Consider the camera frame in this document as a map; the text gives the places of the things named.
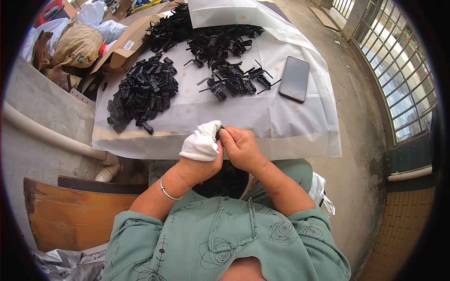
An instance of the bracelet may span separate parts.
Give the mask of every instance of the bracelet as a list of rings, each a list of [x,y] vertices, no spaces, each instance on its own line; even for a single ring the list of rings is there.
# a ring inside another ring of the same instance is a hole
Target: bracelet
[[[165,190],[164,187],[162,186],[162,177],[163,177],[163,176],[161,176],[161,179],[159,180],[159,183],[160,183],[160,185],[161,185],[161,190],[162,190],[162,192],[164,192],[164,194],[165,194],[167,197],[169,197],[170,199],[172,199],[172,200],[180,200],[181,198],[183,198],[183,196],[181,196],[180,198],[175,198],[175,197],[172,197],[172,196],[170,196],[169,194],[167,194],[166,190]]]

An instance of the green logo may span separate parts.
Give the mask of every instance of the green logo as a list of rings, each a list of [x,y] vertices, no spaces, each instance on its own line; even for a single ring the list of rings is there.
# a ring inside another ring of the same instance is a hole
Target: green logo
[[[76,61],[79,62],[79,63],[82,63],[83,59],[84,59],[84,56],[80,55]]]

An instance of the teal blouse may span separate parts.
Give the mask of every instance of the teal blouse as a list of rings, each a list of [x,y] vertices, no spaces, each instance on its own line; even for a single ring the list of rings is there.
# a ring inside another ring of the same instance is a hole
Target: teal blouse
[[[197,201],[192,194],[164,223],[118,214],[103,280],[217,281],[235,259],[250,256],[260,260],[267,281],[349,280],[350,265],[319,207],[285,217],[251,199]]]

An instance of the burlap sack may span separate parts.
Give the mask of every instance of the burlap sack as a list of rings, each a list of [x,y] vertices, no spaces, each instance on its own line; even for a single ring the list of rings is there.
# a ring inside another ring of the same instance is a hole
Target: burlap sack
[[[61,36],[54,53],[54,65],[90,67],[99,56],[102,36],[82,22],[74,22]]]

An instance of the smartphone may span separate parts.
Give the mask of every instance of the smartphone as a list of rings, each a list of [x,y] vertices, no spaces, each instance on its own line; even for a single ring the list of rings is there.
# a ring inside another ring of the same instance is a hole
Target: smartphone
[[[288,56],[278,93],[298,103],[304,103],[308,87],[309,63]]]

